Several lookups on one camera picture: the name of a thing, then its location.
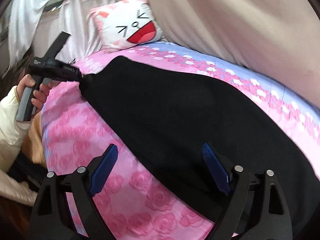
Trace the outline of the cream jacket sleeve forearm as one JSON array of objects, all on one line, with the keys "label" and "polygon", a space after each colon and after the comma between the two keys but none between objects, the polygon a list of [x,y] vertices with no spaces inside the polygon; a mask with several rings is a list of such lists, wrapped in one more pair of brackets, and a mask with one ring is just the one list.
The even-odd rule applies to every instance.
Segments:
[{"label": "cream jacket sleeve forearm", "polygon": [[1,196],[33,206],[37,193],[7,174],[20,153],[23,139],[31,126],[30,122],[19,123],[15,120],[18,107],[17,87],[14,86],[1,100]]}]

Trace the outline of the person's left hand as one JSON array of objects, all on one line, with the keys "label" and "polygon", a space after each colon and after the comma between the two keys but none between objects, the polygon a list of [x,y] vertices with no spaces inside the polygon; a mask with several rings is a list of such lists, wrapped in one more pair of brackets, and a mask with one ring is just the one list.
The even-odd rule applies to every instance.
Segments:
[{"label": "person's left hand", "polygon": [[[25,75],[16,87],[17,98],[21,100],[25,88],[33,88],[36,85],[35,80],[30,74]],[[39,89],[33,91],[33,96],[31,97],[31,103],[35,107],[35,114],[39,113],[44,104],[47,101],[50,90],[55,87],[56,84],[53,81],[40,84]]]}]

